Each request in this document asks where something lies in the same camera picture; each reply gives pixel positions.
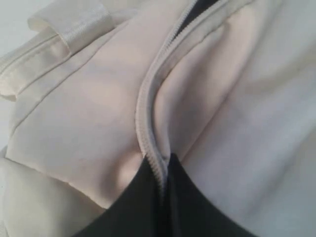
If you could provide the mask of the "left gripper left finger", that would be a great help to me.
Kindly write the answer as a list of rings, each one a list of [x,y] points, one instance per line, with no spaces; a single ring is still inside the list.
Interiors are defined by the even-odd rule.
[[[76,237],[162,237],[161,200],[148,160],[119,198]]]

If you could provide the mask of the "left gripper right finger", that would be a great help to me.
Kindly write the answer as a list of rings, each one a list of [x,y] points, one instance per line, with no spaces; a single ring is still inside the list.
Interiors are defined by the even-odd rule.
[[[166,208],[169,237],[254,236],[208,201],[176,154],[171,154],[168,165]]]

